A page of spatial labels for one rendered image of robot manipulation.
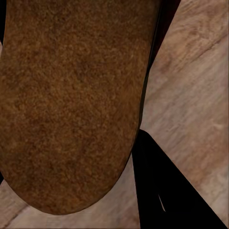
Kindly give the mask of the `sandal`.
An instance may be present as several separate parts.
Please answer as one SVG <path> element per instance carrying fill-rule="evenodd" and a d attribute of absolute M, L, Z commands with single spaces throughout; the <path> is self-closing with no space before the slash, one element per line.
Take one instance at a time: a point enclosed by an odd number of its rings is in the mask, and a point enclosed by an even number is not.
<path fill-rule="evenodd" d="M 122 175 L 181 0 L 0 0 L 0 172 L 67 215 Z"/>

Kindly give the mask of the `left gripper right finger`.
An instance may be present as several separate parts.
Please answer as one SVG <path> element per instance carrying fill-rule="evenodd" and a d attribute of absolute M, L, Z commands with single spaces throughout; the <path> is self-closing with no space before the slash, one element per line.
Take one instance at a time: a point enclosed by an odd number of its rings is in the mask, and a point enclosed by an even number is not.
<path fill-rule="evenodd" d="M 132 158 L 141 229 L 228 229 L 144 130 Z"/>

